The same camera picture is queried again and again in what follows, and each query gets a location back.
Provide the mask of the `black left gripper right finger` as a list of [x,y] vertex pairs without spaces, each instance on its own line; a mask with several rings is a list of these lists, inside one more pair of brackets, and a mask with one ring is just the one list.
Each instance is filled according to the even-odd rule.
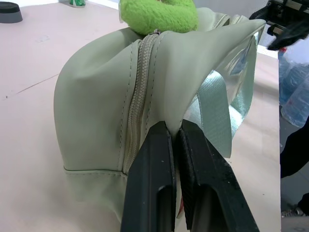
[[177,159],[189,232],[260,232],[231,166],[188,120],[177,133]]

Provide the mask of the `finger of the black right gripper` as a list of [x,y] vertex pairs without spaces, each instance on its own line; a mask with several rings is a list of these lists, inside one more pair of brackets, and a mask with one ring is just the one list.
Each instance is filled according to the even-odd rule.
[[309,19],[293,22],[286,27],[273,24],[268,28],[267,33],[276,37],[275,40],[268,45],[267,49],[278,51],[284,47],[293,45],[298,40],[304,40],[309,36]]
[[262,19],[265,21],[269,21],[272,17],[272,13],[273,13],[273,5],[267,5],[263,8],[261,8],[260,10],[254,12],[249,19],[250,20],[254,20],[254,19]]

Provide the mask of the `pale green zip pouch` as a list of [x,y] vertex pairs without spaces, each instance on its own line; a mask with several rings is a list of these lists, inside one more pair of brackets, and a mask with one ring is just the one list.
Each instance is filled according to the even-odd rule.
[[130,28],[102,36],[64,65],[54,94],[64,168],[80,201],[122,218],[128,170],[150,127],[198,124],[224,158],[252,102],[265,21],[199,8],[188,33]]

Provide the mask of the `black and grey round base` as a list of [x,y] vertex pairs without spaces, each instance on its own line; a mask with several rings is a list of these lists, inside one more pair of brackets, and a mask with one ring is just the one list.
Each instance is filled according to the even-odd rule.
[[12,24],[21,21],[23,18],[18,4],[0,1],[0,23]]

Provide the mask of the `green plush keychain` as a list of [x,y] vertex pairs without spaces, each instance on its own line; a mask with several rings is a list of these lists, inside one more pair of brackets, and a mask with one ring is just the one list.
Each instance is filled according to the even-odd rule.
[[187,33],[196,30],[198,25],[193,0],[120,0],[119,13],[141,35],[155,30]]

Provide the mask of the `clear blue water jug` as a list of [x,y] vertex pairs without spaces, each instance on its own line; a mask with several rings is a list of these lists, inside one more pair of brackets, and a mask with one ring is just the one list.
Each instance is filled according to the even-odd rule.
[[297,63],[287,56],[287,48],[278,52],[279,59],[279,101],[285,105],[296,89],[309,75],[309,63]]
[[304,81],[282,107],[282,117],[296,127],[303,127],[309,116],[309,81]]

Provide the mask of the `person in dark clothes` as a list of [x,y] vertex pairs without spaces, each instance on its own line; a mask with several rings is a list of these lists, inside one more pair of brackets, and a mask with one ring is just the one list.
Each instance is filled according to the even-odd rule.
[[[297,173],[309,162],[309,124],[288,136],[280,154],[281,178]],[[309,193],[289,210],[282,211],[281,217],[309,217]]]

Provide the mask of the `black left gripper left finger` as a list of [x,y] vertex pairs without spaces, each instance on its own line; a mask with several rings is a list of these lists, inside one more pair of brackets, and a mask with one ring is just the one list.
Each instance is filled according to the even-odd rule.
[[129,169],[121,232],[174,232],[176,188],[171,135],[160,121]]

